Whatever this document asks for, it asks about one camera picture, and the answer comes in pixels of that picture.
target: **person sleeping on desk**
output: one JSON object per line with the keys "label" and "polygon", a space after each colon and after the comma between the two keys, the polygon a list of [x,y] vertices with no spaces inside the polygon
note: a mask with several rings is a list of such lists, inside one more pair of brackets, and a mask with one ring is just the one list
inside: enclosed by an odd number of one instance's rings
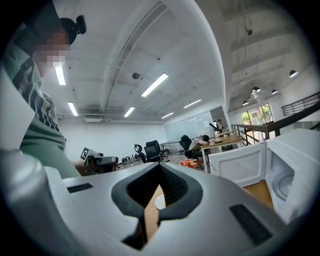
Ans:
{"label": "person sleeping on desk", "polygon": [[202,145],[209,145],[209,136],[202,135],[200,137],[195,137],[189,146],[189,150],[193,151],[193,155],[196,157],[202,157],[200,147]]}

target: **window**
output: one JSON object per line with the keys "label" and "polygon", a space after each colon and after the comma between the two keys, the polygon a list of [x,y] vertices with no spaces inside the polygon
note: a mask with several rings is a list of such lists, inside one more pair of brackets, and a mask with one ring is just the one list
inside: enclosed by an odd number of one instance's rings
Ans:
{"label": "window", "polygon": [[[274,120],[269,103],[262,105],[262,107],[258,106],[242,112],[240,113],[240,116],[243,125],[260,126]],[[262,137],[265,137],[265,134],[259,131],[249,131],[247,134],[258,139],[259,141],[262,139]],[[274,132],[270,132],[269,136],[270,138],[274,138]],[[251,144],[255,143],[255,141],[250,137],[248,137],[248,141]]]}
{"label": "window", "polygon": [[274,120],[269,103],[240,113],[243,125],[259,126]]}

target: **white appliance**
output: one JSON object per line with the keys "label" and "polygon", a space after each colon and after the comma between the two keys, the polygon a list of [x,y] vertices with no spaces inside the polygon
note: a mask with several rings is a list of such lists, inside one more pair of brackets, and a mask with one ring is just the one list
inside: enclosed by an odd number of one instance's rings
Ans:
{"label": "white appliance", "polygon": [[306,213],[320,180],[320,132],[295,129],[276,138],[209,155],[211,174],[241,187],[266,180],[276,213],[289,223]]}

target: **smoke detector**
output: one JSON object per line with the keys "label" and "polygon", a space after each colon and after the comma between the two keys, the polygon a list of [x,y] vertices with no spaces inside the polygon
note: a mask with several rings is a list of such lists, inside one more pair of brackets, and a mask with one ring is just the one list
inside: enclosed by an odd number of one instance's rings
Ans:
{"label": "smoke detector", "polygon": [[139,79],[140,74],[139,73],[133,73],[132,78],[133,79]]}

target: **open microwave door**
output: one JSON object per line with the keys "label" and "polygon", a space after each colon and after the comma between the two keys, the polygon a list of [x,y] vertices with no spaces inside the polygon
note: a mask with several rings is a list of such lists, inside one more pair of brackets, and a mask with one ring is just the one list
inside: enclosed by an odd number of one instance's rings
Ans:
{"label": "open microwave door", "polygon": [[266,143],[209,155],[210,172],[233,181],[240,187],[258,183],[266,174]]}

